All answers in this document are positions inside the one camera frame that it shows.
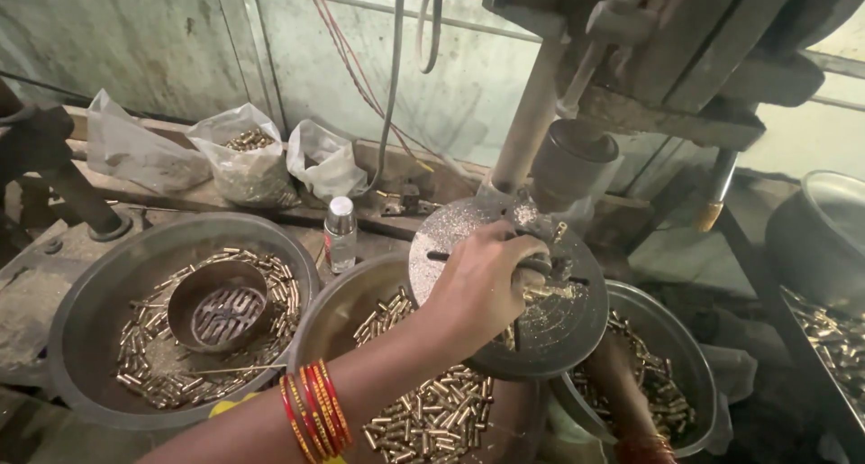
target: metal pot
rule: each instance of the metal pot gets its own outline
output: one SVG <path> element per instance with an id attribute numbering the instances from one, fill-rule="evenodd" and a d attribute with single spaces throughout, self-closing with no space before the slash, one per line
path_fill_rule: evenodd
<path id="1" fill-rule="evenodd" d="M 865 316 L 865 182 L 812 171 L 765 227 L 773 269 L 806 299 Z"/>
<path id="2" fill-rule="evenodd" d="M 334 359 L 355 347 L 352 337 L 375 308 L 400 286 L 408 288 L 408 253 L 393 253 L 364 261 L 324 288 L 305 313 L 294 336 L 295 350 L 289 367 Z M 535 456 L 546 418 L 546 393 L 538 382 L 496 380 L 493 388 L 490 426 L 483 432 L 483 445 L 471 450 L 464 461 L 530 462 Z M 361 436 L 360 428 L 352 434 Z M 364 442 L 343 456 L 357 464 L 381 464 L 382 457 Z"/>
<path id="3" fill-rule="evenodd" d="M 696 454 L 706 446 L 717 412 L 715 379 L 700 347 L 679 319 L 648 293 L 610 280 L 606 281 L 606 290 L 610 294 L 610 308 L 628 319 L 649 351 L 672 360 L 676 384 L 697 411 L 697 427 L 684 441 L 673 442 L 673 450 L 677 458 Z M 568 374 L 550 380 L 550 387 L 559 404 L 579 426 L 601 441 L 616 442 Z"/>
<path id="4" fill-rule="evenodd" d="M 121 328 L 131 316 L 125 302 L 225 246 L 265 251 L 285 261 L 297 278 L 302 309 L 319 293 L 318 272 L 303 245 L 256 215 L 198 214 L 151 227 L 94 262 L 59 304 L 49 333 L 49 370 L 72 410 L 92 422 L 133 430 L 181 427 L 208 417 L 216 402 L 192 409 L 154 409 L 117 384 L 112 374 Z M 293 346 L 277 360 L 286 361 Z M 240 400 L 276 373 L 266 370 L 226 398 Z"/>

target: yellow cloth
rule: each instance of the yellow cloth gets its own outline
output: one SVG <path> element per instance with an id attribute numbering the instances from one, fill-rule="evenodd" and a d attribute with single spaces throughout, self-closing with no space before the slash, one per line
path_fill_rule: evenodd
<path id="1" fill-rule="evenodd" d="M 214 405 L 213 409 L 211 409 L 211 411 L 210 411 L 210 415 L 208 415 L 208 418 L 213 418 L 213 417 L 217 416 L 218 414 L 221 414 L 224 411 L 228 411 L 228 410 L 232 409 L 233 407 L 240 405 L 241 403 L 244 403 L 246 400 L 252 398 L 253 396 L 255 396 L 257 394 L 258 393 L 256 393 L 256 392 L 250 393 L 250 394 L 244 396 L 240 402 L 229 402 L 228 400 L 222 400 L 222 402 L 216 403 Z M 324 464 L 346 464 L 346 462 L 345 462 L 345 460 L 342 460 L 342 458 L 340 456 L 337 456 L 333 459 L 326 460 L 324 462 Z"/>

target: bottle cap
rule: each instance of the bottle cap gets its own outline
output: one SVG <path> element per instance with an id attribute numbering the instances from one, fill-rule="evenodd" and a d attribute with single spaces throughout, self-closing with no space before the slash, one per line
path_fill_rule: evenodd
<path id="1" fill-rule="evenodd" d="M 355 229 L 355 204 L 348 197 L 334 197 L 324 217 L 324 226 L 335 235 L 347 235 Z"/>

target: metal bowl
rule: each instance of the metal bowl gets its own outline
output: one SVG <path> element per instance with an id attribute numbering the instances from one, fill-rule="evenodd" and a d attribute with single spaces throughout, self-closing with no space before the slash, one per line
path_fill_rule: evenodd
<path id="1" fill-rule="evenodd" d="M 865 317 L 865 182 L 812 171 L 778 206 L 765 245 L 784 284 L 808 300 Z"/>
<path id="2" fill-rule="evenodd" d="M 408 288 L 408 254 L 394 253 L 364 261 L 341 274 L 312 302 L 295 334 L 289 367 L 334 359 L 355 348 L 355 329 L 379 299 L 389 299 L 400 286 Z M 463 461 L 530 462 L 535 456 L 546 418 L 546 391 L 538 382 L 496 380 L 490 427 L 483 446 Z M 361 436 L 360 428 L 352 434 Z M 382 464 L 381 455 L 361 442 L 343 456 L 355 464 Z"/>
<path id="3" fill-rule="evenodd" d="M 216 261 L 183 279 L 168 299 L 168 327 L 196 352 L 242 348 L 267 329 L 273 304 L 267 280 L 253 265 Z"/>
<path id="4" fill-rule="evenodd" d="M 131 237 L 94 262 L 59 304 L 49 333 L 48 359 L 55 388 L 83 418 L 116 428 L 154 430 L 198 422 L 216 402 L 192 409 L 159 410 L 114 381 L 121 328 L 132 316 L 129 300 L 156 282 L 230 246 L 273 253 L 297 278 L 301 310 L 319 293 L 315 263 L 299 241 L 256 215 L 208 213 L 159 224 Z M 285 362 L 294 345 L 279 357 Z M 256 391 L 277 370 L 266 370 L 226 396 Z"/>
<path id="5" fill-rule="evenodd" d="M 715 379 L 696 340 L 666 307 L 648 293 L 621 282 L 606 281 L 610 308 L 628 319 L 649 351 L 673 362 L 673 376 L 687 401 L 697 411 L 697 425 L 682 441 L 673 442 L 676 457 L 696 454 L 706 445 L 717 411 Z M 550 381 L 555 398 L 568 415 L 601 441 L 615 443 L 598 414 L 579 394 L 568 374 Z"/>

